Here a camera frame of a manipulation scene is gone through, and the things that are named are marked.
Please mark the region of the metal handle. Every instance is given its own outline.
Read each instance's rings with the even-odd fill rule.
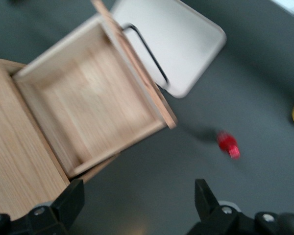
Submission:
[[[158,63],[156,57],[153,55],[153,53],[152,53],[152,51],[150,50],[150,48],[149,48],[148,44],[146,43],[145,39],[143,38],[143,36],[142,36],[141,33],[139,32],[138,28],[137,28],[135,25],[131,24],[131,23],[129,23],[129,24],[125,25],[124,27],[122,27],[122,30],[123,30],[123,31],[126,31],[126,30],[129,29],[129,28],[133,29],[133,30],[137,33],[138,37],[141,39],[141,41],[142,41],[142,43],[144,44],[146,50],[148,51],[148,53],[149,53],[149,55],[151,56],[152,60],[155,62],[157,68],[159,69],[160,73],[162,74],[164,80],[166,81],[166,88],[167,88],[167,87],[169,86],[169,84],[170,84],[170,82],[169,82],[169,80],[168,80],[168,77],[166,76],[165,72],[164,72],[163,69],[161,68],[161,66],[160,66],[160,64]]]

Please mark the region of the white plate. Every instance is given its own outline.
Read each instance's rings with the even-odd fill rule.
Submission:
[[[176,98],[187,95],[226,41],[218,25],[179,0],[118,0],[112,14],[121,26],[139,29],[169,87],[137,34],[128,30],[126,35],[154,81]]]

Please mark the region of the gray surface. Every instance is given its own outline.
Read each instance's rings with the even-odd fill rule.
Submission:
[[[186,98],[166,95],[177,128],[124,151],[85,185],[70,234],[185,234],[198,221],[195,178],[248,216],[294,212],[294,18],[265,0],[187,3],[224,29],[227,45]],[[28,63],[93,13],[87,0],[0,0],[0,58]],[[237,138],[240,160],[202,140],[212,129]]]

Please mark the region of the wooden box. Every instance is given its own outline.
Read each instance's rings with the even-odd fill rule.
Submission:
[[[0,60],[0,99],[6,94],[0,100],[6,117],[0,117],[0,151],[7,149],[0,152],[0,194],[14,185],[15,195],[34,198],[15,203],[8,194],[0,197],[0,212],[12,218],[54,198],[68,179],[87,170],[97,172],[125,148],[165,126],[175,127],[174,114],[121,28],[102,2],[94,2],[101,15],[90,18],[25,68]],[[22,126],[18,119],[12,122],[15,115],[24,119]],[[5,155],[13,164],[4,160]],[[17,172],[16,178],[5,174],[6,167]],[[44,182],[44,177],[54,180]],[[22,191],[26,184],[28,191]],[[51,187],[52,193],[36,195],[30,189],[35,184],[40,192],[46,185]],[[11,207],[1,206],[4,200]]]

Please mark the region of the black clamp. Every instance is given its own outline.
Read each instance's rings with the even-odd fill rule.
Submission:
[[[73,180],[50,206],[38,206],[11,221],[0,214],[0,235],[67,235],[85,204],[82,180]]]
[[[195,206],[201,222],[187,235],[294,235],[294,214],[259,212],[249,218],[230,206],[219,205],[206,181],[195,181]]]

